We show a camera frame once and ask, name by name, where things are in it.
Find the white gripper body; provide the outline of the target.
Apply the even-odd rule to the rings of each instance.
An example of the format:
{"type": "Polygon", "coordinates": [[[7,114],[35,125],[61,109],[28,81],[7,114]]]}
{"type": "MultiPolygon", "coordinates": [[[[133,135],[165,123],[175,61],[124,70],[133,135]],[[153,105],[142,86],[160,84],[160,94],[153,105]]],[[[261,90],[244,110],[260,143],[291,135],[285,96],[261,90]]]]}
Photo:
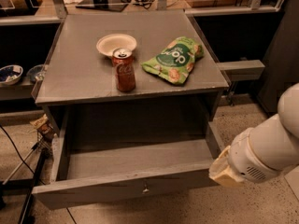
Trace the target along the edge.
{"type": "Polygon", "coordinates": [[[251,131],[252,128],[247,128],[234,139],[228,151],[228,163],[242,180],[262,183],[277,177],[279,171],[267,167],[259,160],[250,143],[251,131]]]}

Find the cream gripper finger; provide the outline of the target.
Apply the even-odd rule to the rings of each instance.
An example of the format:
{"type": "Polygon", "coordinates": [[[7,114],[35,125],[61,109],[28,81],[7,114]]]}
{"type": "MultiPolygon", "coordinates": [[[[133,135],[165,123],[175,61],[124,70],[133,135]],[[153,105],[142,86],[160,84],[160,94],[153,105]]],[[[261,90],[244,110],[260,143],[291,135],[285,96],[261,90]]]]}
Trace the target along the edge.
{"type": "Polygon", "coordinates": [[[209,178],[226,188],[241,187],[244,178],[233,170],[228,162],[230,146],[227,146],[209,167],[209,178]]]}

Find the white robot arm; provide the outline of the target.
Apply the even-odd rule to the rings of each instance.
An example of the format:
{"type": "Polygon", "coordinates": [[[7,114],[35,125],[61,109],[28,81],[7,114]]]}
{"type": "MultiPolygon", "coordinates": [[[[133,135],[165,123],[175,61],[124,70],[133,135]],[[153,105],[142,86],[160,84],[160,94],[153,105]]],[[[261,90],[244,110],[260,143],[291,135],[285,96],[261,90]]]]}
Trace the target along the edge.
{"type": "Polygon", "coordinates": [[[299,84],[278,101],[278,112],[235,137],[209,168],[209,177],[224,187],[263,183],[299,164],[299,84]]]}

